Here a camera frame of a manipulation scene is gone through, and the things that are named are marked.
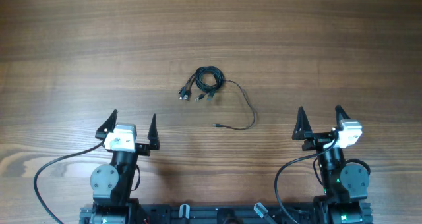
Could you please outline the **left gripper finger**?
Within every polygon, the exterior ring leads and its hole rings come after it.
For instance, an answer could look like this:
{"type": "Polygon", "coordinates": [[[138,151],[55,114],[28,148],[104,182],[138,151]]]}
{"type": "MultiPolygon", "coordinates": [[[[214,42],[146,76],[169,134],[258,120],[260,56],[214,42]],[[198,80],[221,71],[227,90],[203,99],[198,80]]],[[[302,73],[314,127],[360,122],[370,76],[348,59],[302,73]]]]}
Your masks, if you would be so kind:
{"type": "Polygon", "coordinates": [[[150,128],[148,131],[148,140],[149,140],[149,146],[151,150],[160,149],[160,139],[158,136],[156,114],[153,114],[153,117],[152,117],[152,122],[150,124],[150,128]]]}
{"type": "Polygon", "coordinates": [[[117,123],[118,110],[114,109],[108,119],[97,129],[95,138],[104,140],[109,132],[112,132],[117,123]]]}

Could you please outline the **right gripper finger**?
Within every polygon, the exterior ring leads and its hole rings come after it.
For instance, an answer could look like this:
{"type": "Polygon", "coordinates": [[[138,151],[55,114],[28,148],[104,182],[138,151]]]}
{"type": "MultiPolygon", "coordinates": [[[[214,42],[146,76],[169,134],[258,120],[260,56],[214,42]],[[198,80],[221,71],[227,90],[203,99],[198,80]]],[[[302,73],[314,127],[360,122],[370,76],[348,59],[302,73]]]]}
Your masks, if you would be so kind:
{"type": "Polygon", "coordinates": [[[293,130],[293,140],[306,140],[313,136],[312,128],[309,124],[306,112],[303,107],[299,107],[297,121],[293,130]]]}
{"type": "Polygon", "coordinates": [[[350,117],[347,115],[347,113],[344,111],[344,109],[342,108],[341,105],[337,105],[335,107],[335,111],[336,111],[336,122],[337,122],[337,125],[340,125],[340,121],[342,121],[342,120],[348,120],[348,119],[350,119],[350,117]]]}

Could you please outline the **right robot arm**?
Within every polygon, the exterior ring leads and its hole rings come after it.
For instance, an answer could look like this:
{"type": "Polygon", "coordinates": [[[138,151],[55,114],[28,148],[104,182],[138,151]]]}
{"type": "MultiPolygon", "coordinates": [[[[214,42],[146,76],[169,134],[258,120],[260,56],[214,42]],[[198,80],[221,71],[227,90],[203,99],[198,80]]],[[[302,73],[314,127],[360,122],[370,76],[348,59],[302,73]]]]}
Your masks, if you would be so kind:
{"type": "Polygon", "coordinates": [[[351,119],[341,106],[336,106],[336,126],[330,132],[312,131],[302,107],[292,134],[302,140],[302,150],[314,150],[320,170],[324,195],[313,200],[315,223],[372,223],[372,209],[365,203],[371,174],[370,167],[359,159],[346,160],[343,150],[354,145],[363,134],[361,123],[351,119]]]}

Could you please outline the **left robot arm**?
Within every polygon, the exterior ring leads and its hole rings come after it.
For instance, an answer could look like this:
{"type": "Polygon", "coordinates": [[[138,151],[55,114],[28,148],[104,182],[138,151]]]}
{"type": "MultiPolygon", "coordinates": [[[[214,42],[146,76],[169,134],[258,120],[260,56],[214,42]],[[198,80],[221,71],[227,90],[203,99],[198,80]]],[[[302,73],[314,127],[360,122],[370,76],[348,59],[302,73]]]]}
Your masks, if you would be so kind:
{"type": "Polygon", "coordinates": [[[160,149],[156,116],[152,117],[148,143],[136,141],[136,125],[117,122],[117,110],[97,129],[95,137],[112,153],[112,158],[108,165],[101,165],[92,172],[93,206],[91,210],[81,211],[79,222],[148,223],[148,214],[139,200],[130,195],[134,191],[135,173],[140,171],[138,157],[149,156],[152,150],[160,149]]]}

